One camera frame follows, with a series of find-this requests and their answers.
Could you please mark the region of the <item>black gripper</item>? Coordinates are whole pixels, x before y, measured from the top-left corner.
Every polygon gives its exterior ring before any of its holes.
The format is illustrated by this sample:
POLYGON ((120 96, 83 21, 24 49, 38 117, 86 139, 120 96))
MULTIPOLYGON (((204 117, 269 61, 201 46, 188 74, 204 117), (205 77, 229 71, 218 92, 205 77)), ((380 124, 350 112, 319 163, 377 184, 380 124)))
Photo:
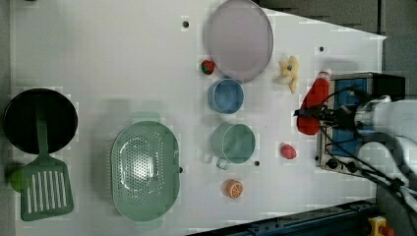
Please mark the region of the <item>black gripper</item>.
POLYGON ((355 105, 341 105, 337 109, 302 108, 294 111, 294 116, 305 118, 324 118, 326 125, 335 129, 353 129, 355 127, 354 117, 356 113, 355 105))

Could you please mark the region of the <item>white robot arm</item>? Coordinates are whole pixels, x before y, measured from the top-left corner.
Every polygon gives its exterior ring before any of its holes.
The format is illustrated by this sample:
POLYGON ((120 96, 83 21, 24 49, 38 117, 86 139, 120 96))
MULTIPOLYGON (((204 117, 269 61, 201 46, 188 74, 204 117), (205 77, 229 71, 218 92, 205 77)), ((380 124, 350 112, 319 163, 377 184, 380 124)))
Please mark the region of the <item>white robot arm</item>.
POLYGON ((342 148, 349 162, 343 164, 386 189, 411 212, 416 211, 416 102, 393 101, 383 95, 372 99, 358 95, 354 104, 334 109, 325 99, 294 112, 297 128, 322 133, 341 148, 328 131, 346 131, 360 141, 354 150, 342 148))

